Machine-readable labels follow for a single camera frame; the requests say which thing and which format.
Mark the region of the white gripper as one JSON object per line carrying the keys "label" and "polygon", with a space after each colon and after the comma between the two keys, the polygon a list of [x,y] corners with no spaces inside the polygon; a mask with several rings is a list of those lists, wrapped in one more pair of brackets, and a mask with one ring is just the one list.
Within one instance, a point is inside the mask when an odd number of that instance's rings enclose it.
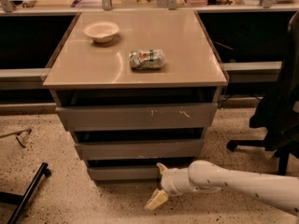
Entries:
{"label": "white gripper", "polygon": [[179,196],[184,193],[198,192],[199,187],[190,179],[187,168],[168,169],[164,164],[157,162],[156,166],[162,175],[162,189],[156,189],[145,205],[146,210],[154,210],[168,201],[169,196]]}

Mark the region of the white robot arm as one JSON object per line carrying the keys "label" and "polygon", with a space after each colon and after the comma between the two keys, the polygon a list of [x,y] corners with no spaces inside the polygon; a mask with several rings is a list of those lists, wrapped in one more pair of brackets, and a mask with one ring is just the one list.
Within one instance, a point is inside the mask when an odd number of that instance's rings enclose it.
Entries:
{"label": "white robot arm", "polygon": [[194,161],[187,168],[168,169],[157,163],[161,189],[156,189],[145,208],[154,210],[172,196],[213,193],[221,188],[237,191],[291,215],[299,215],[299,178],[221,168],[209,161]]}

